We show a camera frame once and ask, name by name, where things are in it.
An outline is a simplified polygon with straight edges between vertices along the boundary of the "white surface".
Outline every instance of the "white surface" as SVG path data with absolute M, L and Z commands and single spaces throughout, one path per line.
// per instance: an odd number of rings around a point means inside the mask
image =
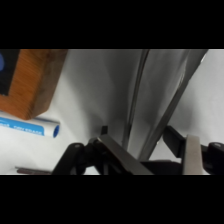
M 131 49 L 70 50 L 51 107 L 41 116 L 61 123 L 58 137 L 0 127 L 0 174 L 15 166 L 51 171 L 69 144 L 86 144 L 103 125 L 121 141 L 140 54 Z
M 70 143 L 87 143 L 89 138 L 99 134 L 102 125 L 109 125 L 110 135 L 121 143 L 140 53 L 140 50 L 70 50 L 51 107 L 41 116 L 61 123 L 59 136 L 51 139 L 0 127 L 0 174 L 6 174 L 15 166 L 51 171 Z M 176 66 L 178 60 L 169 58 L 167 65 L 171 61 Z M 185 136 L 199 136 L 205 145 L 213 141 L 223 142 L 223 60 L 224 50 L 209 51 L 170 122 Z M 150 79 L 150 75 L 145 78 L 148 91 L 155 85 Z M 158 88 L 168 84 L 167 90 L 172 90 L 170 80 L 172 78 L 161 77 L 156 82 L 161 84 Z M 170 91 L 164 90 L 163 96 L 166 97 L 166 93 L 170 95 Z M 159 105 L 153 103 L 152 113 L 156 114 L 163 107 L 161 102 Z M 151 108 L 145 108 L 139 115 L 141 125 L 146 129 Z M 144 136 L 140 137 L 132 135 L 132 144 L 142 144 Z M 161 141 L 152 159 L 162 158 L 175 160 Z
M 183 136 L 200 137 L 203 145 L 224 142 L 224 50 L 209 50 L 187 90 L 185 91 L 170 121 Z M 152 155 L 152 160 L 173 155 L 161 140 Z

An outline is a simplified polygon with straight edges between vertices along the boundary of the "blue label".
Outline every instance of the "blue label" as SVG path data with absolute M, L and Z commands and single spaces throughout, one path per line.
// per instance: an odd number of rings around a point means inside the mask
M 0 71 L 2 71 L 4 67 L 5 67 L 5 61 L 2 54 L 0 54 Z
M 15 121 L 0 117 L 0 126 L 44 136 L 44 128 L 35 124 L 29 124 L 21 121 Z

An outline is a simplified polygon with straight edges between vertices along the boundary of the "black object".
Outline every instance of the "black object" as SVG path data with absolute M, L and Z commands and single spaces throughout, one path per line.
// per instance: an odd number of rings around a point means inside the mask
M 224 145 L 210 143 L 208 147 L 202 146 L 204 169 L 212 175 L 224 175 Z
M 163 140 L 177 158 L 182 157 L 186 145 L 184 137 L 168 126 Z M 210 143 L 208 147 L 202 145 L 201 149 L 204 169 L 211 175 L 224 175 L 224 144 Z
M 18 61 L 20 49 L 0 49 L 4 68 L 0 71 L 0 94 L 8 95 Z
M 81 143 L 71 144 L 52 175 L 83 175 L 86 168 L 92 166 L 101 175 L 188 175 L 189 171 L 186 171 L 186 168 L 202 164 L 201 157 L 198 161 L 194 159 L 195 152 L 193 160 L 189 157 L 189 137 L 185 139 L 170 126 L 165 129 L 164 142 L 177 158 L 182 158 L 181 164 L 171 161 L 139 162 L 107 133 L 108 127 L 104 126 L 101 130 L 103 135 L 91 139 L 86 146 Z M 207 172 L 224 175 L 223 144 L 211 143 L 209 147 L 202 146 L 202 155 L 203 166 Z

